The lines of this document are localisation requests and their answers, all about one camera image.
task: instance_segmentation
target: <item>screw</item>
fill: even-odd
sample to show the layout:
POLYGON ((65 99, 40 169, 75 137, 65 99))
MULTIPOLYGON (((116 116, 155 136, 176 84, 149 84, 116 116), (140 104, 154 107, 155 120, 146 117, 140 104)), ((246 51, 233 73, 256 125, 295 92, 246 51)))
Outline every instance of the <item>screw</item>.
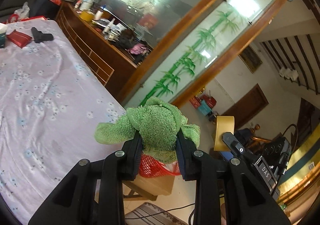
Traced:
POLYGON ((203 156, 203 152, 201 150, 196 150, 193 152, 193 154, 196 156, 196 157, 202 157, 203 156))
POLYGON ((79 161, 79 165, 81 165, 81 166, 85 166, 86 164, 88 163, 88 160, 87 159, 81 159, 80 161, 79 161))
POLYGON ((116 153, 115 153, 116 157, 122 157, 124 156, 124 152, 122 150, 118 150, 116 153))
POLYGON ((240 160, 238 158, 233 158, 231 159, 231 164, 237 166, 238 164, 240 164, 240 160))

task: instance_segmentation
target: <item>tissue box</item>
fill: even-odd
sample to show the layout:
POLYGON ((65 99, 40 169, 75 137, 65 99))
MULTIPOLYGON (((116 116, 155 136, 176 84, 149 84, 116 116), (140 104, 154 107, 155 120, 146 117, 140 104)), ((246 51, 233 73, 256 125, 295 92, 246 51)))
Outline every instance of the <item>tissue box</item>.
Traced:
POLYGON ((7 31, 8 26, 6 24, 0 23, 0 48, 5 46, 5 32, 7 31))

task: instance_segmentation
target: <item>jar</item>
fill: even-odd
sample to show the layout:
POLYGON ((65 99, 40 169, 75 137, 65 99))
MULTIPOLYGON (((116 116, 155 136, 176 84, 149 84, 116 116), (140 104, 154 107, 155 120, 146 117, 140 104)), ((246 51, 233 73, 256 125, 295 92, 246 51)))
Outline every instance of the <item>jar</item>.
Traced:
POLYGON ((84 10, 89 10, 91 6, 93 5, 94 0, 82 0, 82 4, 79 8, 79 10, 84 11, 84 10))
POLYGON ((94 13, 89 10, 85 10, 80 14, 79 17, 85 21, 92 21, 94 17, 94 13))

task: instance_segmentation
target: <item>cable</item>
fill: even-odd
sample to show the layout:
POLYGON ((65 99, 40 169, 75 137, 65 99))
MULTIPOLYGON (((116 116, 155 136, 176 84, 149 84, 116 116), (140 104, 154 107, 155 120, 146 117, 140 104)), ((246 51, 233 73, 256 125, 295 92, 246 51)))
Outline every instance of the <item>cable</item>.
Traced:
POLYGON ((187 208, 187 207, 192 206, 192 205, 195 205, 195 203, 191 203, 189 205, 186 205, 186 206, 183 206, 183 207, 179 207, 179 208, 170 209, 170 210, 167 210, 167 211, 162 211, 162 212, 159 212, 159 213, 150 214, 150 215, 147 215, 147 216, 141 216, 141 217, 138 217, 138 218, 125 218, 125 219, 126 220, 137 220, 137 219, 147 218, 147 217, 151 217, 151 216, 154 216, 154 215, 157 215, 157 214, 161 214, 161 213, 166 213, 166 212, 169 212, 169 211, 174 211, 174 210, 187 208))
POLYGON ((298 142, 298 134, 299 134, 297 125, 295 125, 295 124, 290 124, 290 125, 285 129, 285 131, 282 133, 282 136, 284 136, 284 134, 288 131, 288 129, 289 129, 290 127, 295 127, 295 129, 296 129, 296 131, 294 132, 294 136, 295 136, 295 138, 296 138, 296 141, 295 141, 295 143, 294 143, 294 147, 292 147, 292 145, 291 145, 291 147, 292 147, 292 153, 290 154, 289 160, 291 159, 291 156, 292 156, 292 154, 293 154, 293 150, 295 149, 295 147, 296 147, 296 145, 297 145, 297 142, 298 142))
POLYGON ((193 209, 193 211, 190 213, 189 215, 189 219, 188 219, 188 224, 191 225, 191 218, 193 216, 193 214, 195 213, 195 209, 193 209))
MULTIPOLYGON (((292 152, 291 152, 291 154, 289 154, 288 152, 283 152, 282 154, 288 154, 289 155, 289 158, 288 158, 288 160, 287 160, 287 162, 289 163, 289 161, 290 161, 290 159, 291 159, 291 156, 292 156, 292 154, 293 154, 293 150, 295 149, 295 147, 296 147, 296 145, 297 145, 297 141, 298 141, 298 127, 297 127, 297 125, 295 125, 295 124, 290 124, 286 129, 285 129, 285 131, 282 133, 282 136, 284 136, 284 134, 288 131, 288 129, 290 128, 290 127, 295 127, 295 132, 294 132, 294 136, 295 136, 295 138, 296 138, 296 141, 295 141, 295 143, 294 143, 294 147, 292 147, 292 145, 291 145, 291 148, 292 148, 292 152)), ((277 179, 277 182, 276 182, 276 186, 273 188, 273 190, 272 190, 272 192, 271 192, 271 195, 273 195, 274 194, 274 192, 276 191, 276 188, 277 188, 277 185, 279 184, 279 182, 280 182, 280 179, 281 179, 281 177, 283 176, 283 174, 280 174, 279 175, 279 177, 278 177, 278 179, 277 179)))
POLYGON ((186 205, 186 206, 183 206, 183 207, 180 207, 180 208, 174 208, 174 209, 170 209, 170 210, 167 210, 167 211, 162 211, 162 212, 159 212, 159 213, 150 214, 150 215, 147 215, 147 216, 141 216, 141 217, 138 217, 138 218, 126 218, 126 220, 137 220, 137 219, 147 218, 147 217, 151 217, 151 216, 154 216, 154 215, 157 215, 157 214, 183 209, 183 208, 186 208, 186 207, 189 207, 189 206, 192 206, 192 205, 195 205, 195 203, 191 203, 189 205, 186 205))

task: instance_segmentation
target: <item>lavender floral bed sheet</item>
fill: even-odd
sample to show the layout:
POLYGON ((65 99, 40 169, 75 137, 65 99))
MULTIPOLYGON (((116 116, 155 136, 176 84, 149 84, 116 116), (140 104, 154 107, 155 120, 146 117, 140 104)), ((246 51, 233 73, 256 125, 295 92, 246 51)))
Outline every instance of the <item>lavender floral bed sheet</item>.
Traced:
POLYGON ((97 161, 121 148, 93 138, 99 122, 125 111, 100 84, 55 21, 12 23, 54 40, 0 49, 0 194, 22 224, 82 158, 97 161))

